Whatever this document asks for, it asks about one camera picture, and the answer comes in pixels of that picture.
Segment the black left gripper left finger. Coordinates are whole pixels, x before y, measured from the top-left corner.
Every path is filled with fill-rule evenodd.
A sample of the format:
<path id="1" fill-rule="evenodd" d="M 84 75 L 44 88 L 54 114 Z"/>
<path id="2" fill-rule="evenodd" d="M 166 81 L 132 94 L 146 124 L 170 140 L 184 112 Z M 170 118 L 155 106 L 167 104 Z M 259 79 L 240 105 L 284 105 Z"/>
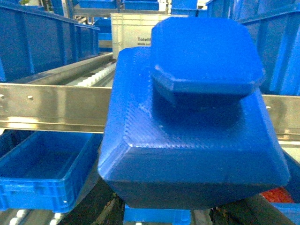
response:
<path id="1" fill-rule="evenodd" d="M 123 200 L 105 182 L 98 182 L 58 224 L 122 225 L 124 212 Z"/>

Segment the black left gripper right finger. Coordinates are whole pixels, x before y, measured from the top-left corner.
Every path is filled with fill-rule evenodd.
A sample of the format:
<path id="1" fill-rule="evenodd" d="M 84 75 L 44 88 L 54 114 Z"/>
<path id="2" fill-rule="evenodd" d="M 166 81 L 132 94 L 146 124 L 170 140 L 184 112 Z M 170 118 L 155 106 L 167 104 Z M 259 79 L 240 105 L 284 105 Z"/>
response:
<path id="1" fill-rule="evenodd" d="M 293 225 L 288 217 L 261 195 L 210 209 L 214 225 Z"/>

